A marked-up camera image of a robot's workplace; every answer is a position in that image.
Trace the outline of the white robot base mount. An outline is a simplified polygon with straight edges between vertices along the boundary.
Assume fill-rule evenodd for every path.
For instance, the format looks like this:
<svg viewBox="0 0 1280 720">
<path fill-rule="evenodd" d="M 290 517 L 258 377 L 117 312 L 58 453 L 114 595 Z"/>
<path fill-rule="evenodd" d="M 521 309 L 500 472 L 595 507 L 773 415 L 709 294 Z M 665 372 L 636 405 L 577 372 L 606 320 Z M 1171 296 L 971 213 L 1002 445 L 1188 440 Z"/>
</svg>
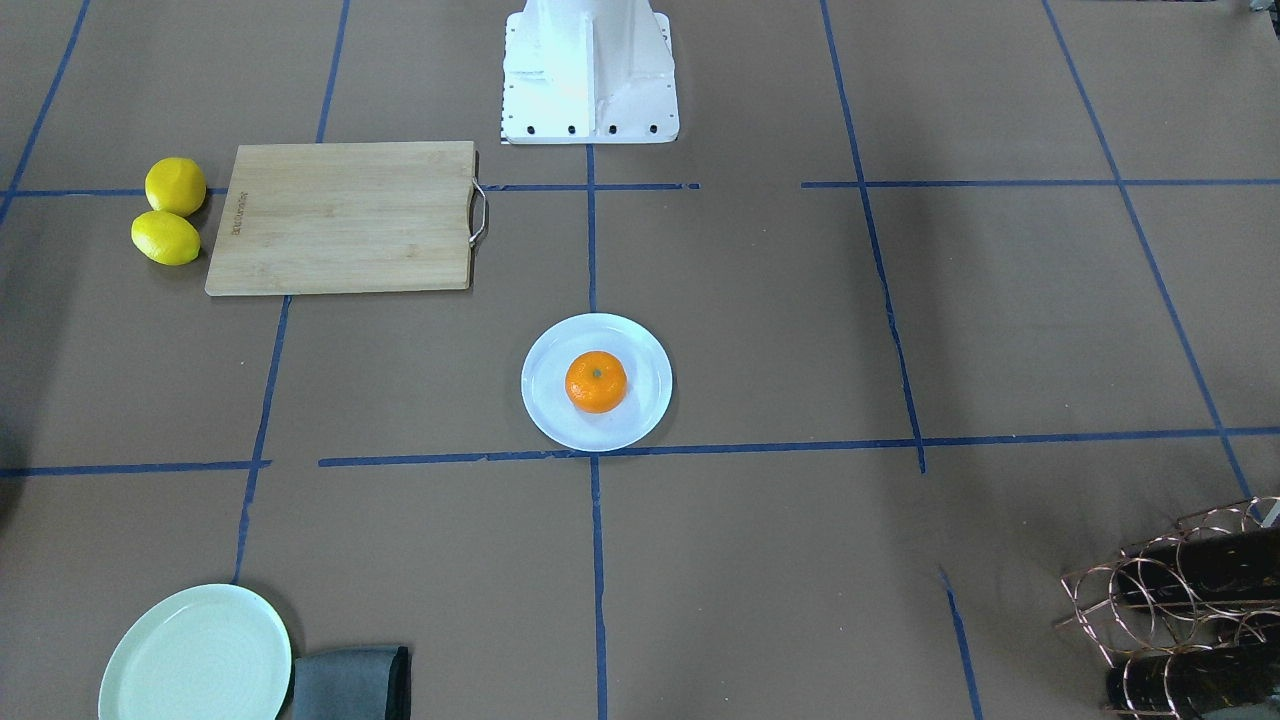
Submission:
<svg viewBox="0 0 1280 720">
<path fill-rule="evenodd" d="M 649 1 L 527 1 L 503 37 L 502 142 L 677 140 L 672 28 Z"/>
</svg>

